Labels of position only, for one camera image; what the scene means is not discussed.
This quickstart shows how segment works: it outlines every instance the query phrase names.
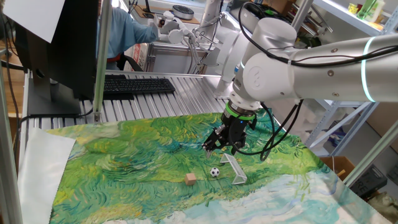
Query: bottle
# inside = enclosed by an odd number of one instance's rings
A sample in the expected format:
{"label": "bottle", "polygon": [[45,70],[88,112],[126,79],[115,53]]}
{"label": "bottle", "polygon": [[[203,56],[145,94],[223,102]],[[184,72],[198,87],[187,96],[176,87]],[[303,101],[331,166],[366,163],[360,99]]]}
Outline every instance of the bottle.
{"label": "bottle", "polygon": [[377,0],[366,0],[365,4],[363,4],[362,9],[359,11],[356,17],[358,17],[359,19],[365,19],[376,1]]}
{"label": "bottle", "polygon": [[369,10],[365,19],[369,22],[375,22],[385,4],[383,0],[377,0],[371,10]]}

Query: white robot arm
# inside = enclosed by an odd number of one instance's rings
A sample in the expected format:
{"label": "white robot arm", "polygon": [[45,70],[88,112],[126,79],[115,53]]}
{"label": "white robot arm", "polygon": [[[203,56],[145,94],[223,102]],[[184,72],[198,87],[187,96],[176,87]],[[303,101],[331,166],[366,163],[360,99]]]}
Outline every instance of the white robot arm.
{"label": "white robot arm", "polygon": [[[348,60],[383,47],[398,45],[398,35],[337,42],[313,49],[292,46],[295,31],[275,19],[259,21],[252,39],[273,54],[307,64]],[[258,101],[281,98],[318,98],[339,101],[398,101],[398,52],[336,67],[298,67],[269,58],[249,44],[234,81],[231,101],[244,109]]]}
{"label": "white robot arm", "polygon": [[296,39],[293,27],[264,18],[258,22],[251,39],[259,47],[251,42],[246,49],[236,72],[234,91],[221,117],[223,125],[203,144],[208,155],[231,145],[234,154],[244,146],[244,130],[247,125],[254,129],[260,101],[281,98],[398,101],[397,34],[298,50],[293,48]]}

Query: soccer ball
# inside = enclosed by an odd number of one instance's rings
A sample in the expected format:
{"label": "soccer ball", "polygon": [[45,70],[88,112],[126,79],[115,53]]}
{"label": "soccer ball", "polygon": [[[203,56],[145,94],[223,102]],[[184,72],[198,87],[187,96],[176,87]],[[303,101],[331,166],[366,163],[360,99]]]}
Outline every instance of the soccer ball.
{"label": "soccer ball", "polygon": [[217,168],[211,168],[211,170],[210,170],[210,175],[212,176],[212,177],[217,177],[218,176],[218,174],[220,174],[220,171],[217,169]]}

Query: person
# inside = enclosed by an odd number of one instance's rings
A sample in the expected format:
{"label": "person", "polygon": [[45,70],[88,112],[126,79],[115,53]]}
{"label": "person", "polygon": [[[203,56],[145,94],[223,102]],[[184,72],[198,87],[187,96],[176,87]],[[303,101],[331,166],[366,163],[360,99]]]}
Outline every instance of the person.
{"label": "person", "polygon": [[[101,4],[102,0],[99,0],[98,28],[100,27]],[[99,36],[100,29],[97,29],[97,43]],[[123,52],[135,44],[151,43],[158,38],[158,30],[154,23],[151,23],[149,27],[141,25],[123,9],[113,7],[106,69],[119,70],[116,62]]]}

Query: green painted tablecloth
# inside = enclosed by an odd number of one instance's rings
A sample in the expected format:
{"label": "green painted tablecloth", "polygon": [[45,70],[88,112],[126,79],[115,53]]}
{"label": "green painted tablecloth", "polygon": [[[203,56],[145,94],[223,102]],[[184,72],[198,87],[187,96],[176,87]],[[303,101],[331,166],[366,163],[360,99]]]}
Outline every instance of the green painted tablecloth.
{"label": "green painted tablecloth", "polygon": [[[297,136],[287,136],[265,162],[236,155],[248,180],[232,185],[229,164],[201,144],[221,114],[87,124],[48,131],[76,139],[50,223],[384,223],[345,187]],[[259,151],[271,123],[259,113],[245,151]],[[220,175],[213,178],[210,169]],[[186,186],[186,173],[197,182]]]}

